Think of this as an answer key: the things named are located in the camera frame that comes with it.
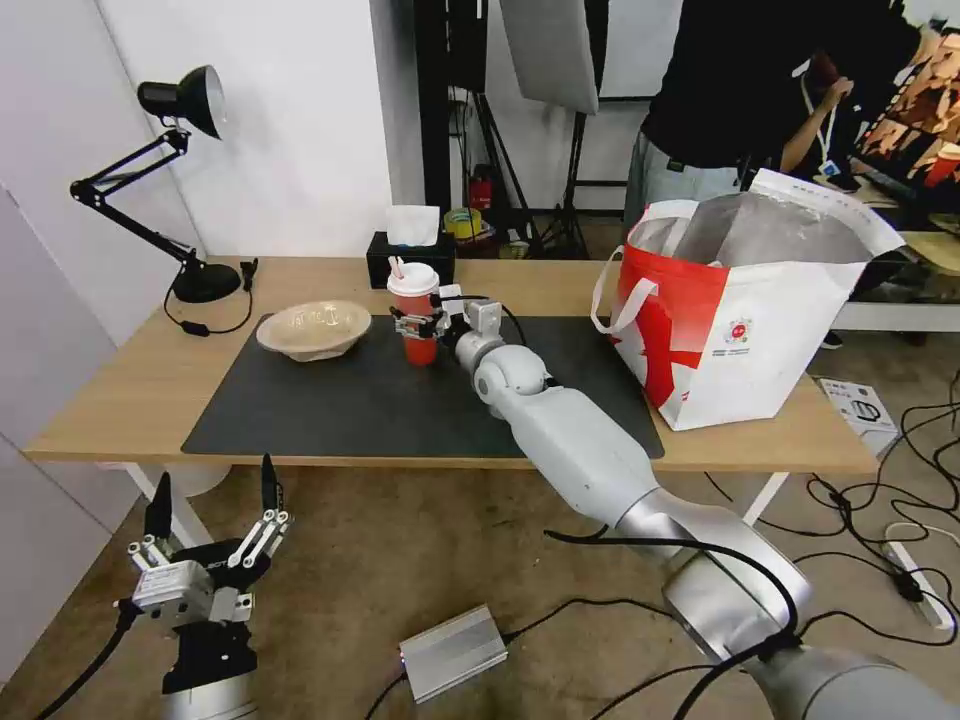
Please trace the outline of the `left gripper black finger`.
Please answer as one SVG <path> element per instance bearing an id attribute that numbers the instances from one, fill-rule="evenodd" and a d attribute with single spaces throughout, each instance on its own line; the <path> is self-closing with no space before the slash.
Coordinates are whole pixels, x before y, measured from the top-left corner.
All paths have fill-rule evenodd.
<path id="1" fill-rule="evenodd" d="M 168 565 L 175 553 L 172 537 L 172 488 L 168 472 L 163 472 L 153 499 L 144 513 L 143 537 L 127 546 L 134 567 L 145 573 Z"/>
<path id="2" fill-rule="evenodd" d="M 259 560 L 272 558 L 291 526 L 283 486 L 269 453 L 263 455 L 260 470 L 262 514 L 228 557 L 227 567 L 230 569 L 252 570 Z"/>

